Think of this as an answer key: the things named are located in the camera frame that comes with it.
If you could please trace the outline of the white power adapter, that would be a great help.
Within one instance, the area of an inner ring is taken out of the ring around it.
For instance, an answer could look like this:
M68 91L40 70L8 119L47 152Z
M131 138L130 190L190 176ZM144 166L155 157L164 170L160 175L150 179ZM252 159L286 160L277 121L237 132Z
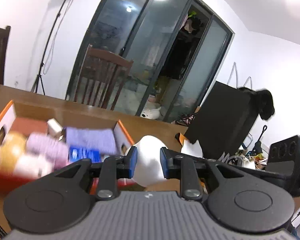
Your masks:
M52 118L47 121L47 132L52 137L60 137L62 135L63 127L59 122Z

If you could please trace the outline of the black garment on bag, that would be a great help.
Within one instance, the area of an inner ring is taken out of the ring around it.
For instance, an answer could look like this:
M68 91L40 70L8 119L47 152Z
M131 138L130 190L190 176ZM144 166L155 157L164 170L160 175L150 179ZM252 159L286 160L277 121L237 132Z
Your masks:
M273 96L267 89L252 90L239 87L240 91L247 93L253 100L254 107L262 120L269 120L275 114Z

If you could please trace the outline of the sliding glass door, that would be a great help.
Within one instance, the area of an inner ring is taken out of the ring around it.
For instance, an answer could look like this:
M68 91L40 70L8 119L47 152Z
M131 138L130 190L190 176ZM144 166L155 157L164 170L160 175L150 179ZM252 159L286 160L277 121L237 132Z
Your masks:
M161 107L165 122L191 116L221 66L232 31L199 0L102 0L85 33L66 98L73 101L87 47L133 66L114 111Z

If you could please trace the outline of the fuzzy lilac headband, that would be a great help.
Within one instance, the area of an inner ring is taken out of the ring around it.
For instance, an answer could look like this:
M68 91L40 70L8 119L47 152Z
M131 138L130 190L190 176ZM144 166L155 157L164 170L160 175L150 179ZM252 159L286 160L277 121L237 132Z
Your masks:
M26 141L26 150L42 155L51 161L55 169L63 168L68 164L69 146L49 135L31 133Z

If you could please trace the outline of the yellow white plush toy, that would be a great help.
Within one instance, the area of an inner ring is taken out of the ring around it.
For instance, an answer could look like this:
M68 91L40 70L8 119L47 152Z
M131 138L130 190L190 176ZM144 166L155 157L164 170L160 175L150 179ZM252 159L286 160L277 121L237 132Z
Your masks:
M26 137L8 133L0 145L0 173L38 179L53 171L53 165L42 155L26 151Z

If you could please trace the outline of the red cardboard box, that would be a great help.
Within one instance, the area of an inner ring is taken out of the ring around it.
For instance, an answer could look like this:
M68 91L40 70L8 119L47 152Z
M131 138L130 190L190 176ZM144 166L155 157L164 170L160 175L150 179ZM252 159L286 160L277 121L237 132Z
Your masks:
M11 100L0 112L0 193L79 159L123 155L133 145L119 119Z

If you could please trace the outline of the white plush on floor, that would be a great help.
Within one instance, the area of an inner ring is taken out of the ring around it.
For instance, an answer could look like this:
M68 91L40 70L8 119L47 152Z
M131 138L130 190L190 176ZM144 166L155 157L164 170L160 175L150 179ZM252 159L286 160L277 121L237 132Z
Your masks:
M161 117L161 107L158 108L144 108L140 117L150 120L158 120Z

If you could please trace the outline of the light blue plush toy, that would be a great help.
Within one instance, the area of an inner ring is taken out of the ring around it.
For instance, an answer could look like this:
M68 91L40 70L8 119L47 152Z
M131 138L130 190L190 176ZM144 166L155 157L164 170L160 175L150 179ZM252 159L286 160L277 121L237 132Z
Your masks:
M69 161L73 163L81 159L90 159L92 163L100 163L101 155L98 150L86 147L70 146Z

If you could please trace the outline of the orange layered sponge block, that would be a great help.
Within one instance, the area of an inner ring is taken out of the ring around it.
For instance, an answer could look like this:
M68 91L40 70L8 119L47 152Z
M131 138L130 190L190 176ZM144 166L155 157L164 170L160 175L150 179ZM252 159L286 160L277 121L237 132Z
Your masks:
M18 132L26 137L31 133L46 134L47 123L42 120L17 117L10 128L10 132Z

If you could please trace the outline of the black bag on table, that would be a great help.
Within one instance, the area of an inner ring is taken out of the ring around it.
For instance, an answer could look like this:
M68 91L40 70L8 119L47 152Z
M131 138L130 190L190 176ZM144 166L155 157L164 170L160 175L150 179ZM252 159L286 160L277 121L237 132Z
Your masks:
M216 82L184 136L199 142L203 157L233 155L258 117L256 93Z

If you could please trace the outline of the white round tape roll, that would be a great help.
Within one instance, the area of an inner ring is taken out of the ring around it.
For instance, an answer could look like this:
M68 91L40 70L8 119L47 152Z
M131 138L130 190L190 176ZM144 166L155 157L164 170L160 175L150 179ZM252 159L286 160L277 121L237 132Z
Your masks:
M138 149L138 157L132 180L142 187L165 181L160 162L160 150L167 146L152 135L142 137L134 146Z

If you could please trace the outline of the orange white packet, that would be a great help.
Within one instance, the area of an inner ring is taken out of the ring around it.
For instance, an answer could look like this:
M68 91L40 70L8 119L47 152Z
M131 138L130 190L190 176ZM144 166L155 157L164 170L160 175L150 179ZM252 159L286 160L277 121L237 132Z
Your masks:
M181 144L181 153L186 155L191 155L193 157L202 158L203 152L200 146L199 141L197 140L194 144L192 144L186 137L177 133L175 135L176 140Z

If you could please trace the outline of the purple towel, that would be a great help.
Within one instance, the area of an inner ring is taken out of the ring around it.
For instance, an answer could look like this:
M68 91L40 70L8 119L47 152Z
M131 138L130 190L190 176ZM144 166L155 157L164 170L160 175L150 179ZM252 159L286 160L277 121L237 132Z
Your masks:
M116 140L112 129L81 129L67 127L66 143L70 146L98 150L101 154L117 155Z

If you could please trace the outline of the dark wooden chair centre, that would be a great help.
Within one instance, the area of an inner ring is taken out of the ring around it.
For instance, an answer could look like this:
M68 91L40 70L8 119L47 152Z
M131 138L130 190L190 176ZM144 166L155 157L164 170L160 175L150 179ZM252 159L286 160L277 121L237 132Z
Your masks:
M133 60L89 45L79 70L73 101L113 111L133 63Z

